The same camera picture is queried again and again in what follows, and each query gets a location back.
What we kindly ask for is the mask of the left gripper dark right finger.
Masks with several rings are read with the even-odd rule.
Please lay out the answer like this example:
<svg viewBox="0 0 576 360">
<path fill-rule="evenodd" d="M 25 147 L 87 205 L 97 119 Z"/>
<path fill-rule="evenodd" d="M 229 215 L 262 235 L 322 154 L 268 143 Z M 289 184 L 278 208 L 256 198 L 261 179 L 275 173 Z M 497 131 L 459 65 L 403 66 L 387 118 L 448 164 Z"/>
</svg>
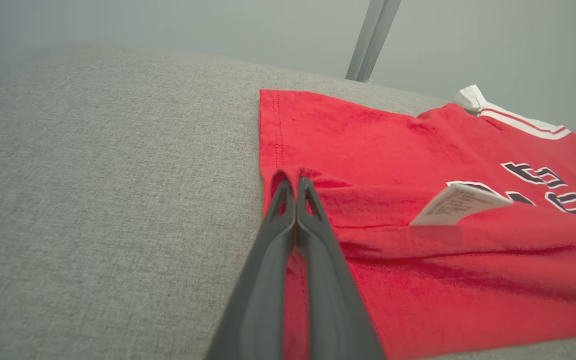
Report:
<svg viewBox="0 0 576 360">
<path fill-rule="evenodd" d="M 314 183 L 301 177 L 297 184 L 298 243 L 307 264 L 309 358 L 384 360 L 386 353 Z"/>
</svg>

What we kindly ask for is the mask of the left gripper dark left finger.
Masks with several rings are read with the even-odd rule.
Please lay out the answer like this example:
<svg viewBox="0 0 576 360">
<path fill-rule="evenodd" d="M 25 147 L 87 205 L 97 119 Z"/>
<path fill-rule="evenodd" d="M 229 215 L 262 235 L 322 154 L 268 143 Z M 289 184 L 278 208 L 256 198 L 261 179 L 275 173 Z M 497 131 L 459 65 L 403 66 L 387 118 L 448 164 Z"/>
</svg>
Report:
<svg viewBox="0 0 576 360">
<path fill-rule="evenodd" d="M 287 259 L 297 202 L 286 176 L 276 187 L 256 239 L 206 353 L 208 360 L 281 360 Z"/>
</svg>

